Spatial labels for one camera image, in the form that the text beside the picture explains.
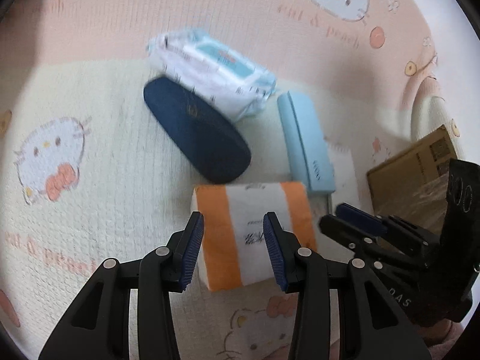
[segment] silver screw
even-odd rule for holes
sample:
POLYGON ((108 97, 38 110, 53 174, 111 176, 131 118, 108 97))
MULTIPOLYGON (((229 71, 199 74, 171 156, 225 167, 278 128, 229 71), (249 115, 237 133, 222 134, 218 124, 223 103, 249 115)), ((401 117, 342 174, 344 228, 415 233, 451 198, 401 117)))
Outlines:
POLYGON ((116 265, 117 265, 117 262, 114 259, 106 259, 103 262, 103 267, 107 269, 113 268, 116 265))
POLYGON ((300 247, 300 248, 297 250, 297 253, 298 253, 300 256, 308 257, 308 256, 311 255, 311 250, 308 249, 308 247, 300 247))
POLYGON ((363 261, 363 259, 353 259, 352 260, 352 265, 355 267, 355 268, 363 268, 365 266, 365 262, 363 261))
POLYGON ((157 247, 157 250, 155 251, 157 256, 166 256, 167 254, 170 253, 170 249, 166 246, 160 246, 157 247))

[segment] triangular cutout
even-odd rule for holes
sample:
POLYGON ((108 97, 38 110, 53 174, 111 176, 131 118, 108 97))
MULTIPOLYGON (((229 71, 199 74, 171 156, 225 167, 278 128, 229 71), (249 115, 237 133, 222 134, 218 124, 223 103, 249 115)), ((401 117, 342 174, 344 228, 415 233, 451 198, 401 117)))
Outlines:
POLYGON ((83 302, 71 319, 72 326, 82 327, 88 330, 95 329, 102 290, 103 283, 96 283, 93 290, 86 297, 85 302, 83 302))
POLYGON ((397 317, 390 307, 388 307, 385 299, 379 294, 372 282, 368 281, 365 283, 365 291, 367 292, 373 328, 380 330, 386 327, 396 326, 398 324, 397 317))

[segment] cardboard box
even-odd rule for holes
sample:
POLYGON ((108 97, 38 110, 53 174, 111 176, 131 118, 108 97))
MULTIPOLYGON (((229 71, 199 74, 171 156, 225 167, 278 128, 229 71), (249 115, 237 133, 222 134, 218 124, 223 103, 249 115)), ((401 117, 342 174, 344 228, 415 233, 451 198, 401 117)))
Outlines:
POLYGON ((367 173, 375 215, 397 215, 440 233, 448 167, 457 158, 444 125, 367 173))

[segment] blue label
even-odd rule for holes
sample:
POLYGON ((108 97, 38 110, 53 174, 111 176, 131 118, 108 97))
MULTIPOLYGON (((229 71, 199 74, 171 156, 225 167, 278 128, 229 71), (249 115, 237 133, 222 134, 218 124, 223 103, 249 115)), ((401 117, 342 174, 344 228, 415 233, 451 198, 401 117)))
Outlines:
POLYGON ((242 79, 248 77, 254 72, 243 62, 230 55, 227 49, 220 49, 212 44, 199 45, 196 47, 196 49, 208 55, 214 61, 217 61, 219 64, 221 64, 233 74, 235 74, 237 77, 240 77, 242 79))

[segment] light blue case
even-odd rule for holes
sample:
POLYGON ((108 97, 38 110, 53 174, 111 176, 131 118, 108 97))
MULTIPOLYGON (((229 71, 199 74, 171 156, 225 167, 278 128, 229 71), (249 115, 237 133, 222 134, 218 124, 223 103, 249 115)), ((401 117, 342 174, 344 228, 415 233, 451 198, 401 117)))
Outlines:
POLYGON ((293 180, 301 181, 310 193, 335 192, 333 167, 310 98, 287 92, 278 97, 277 106, 293 180))

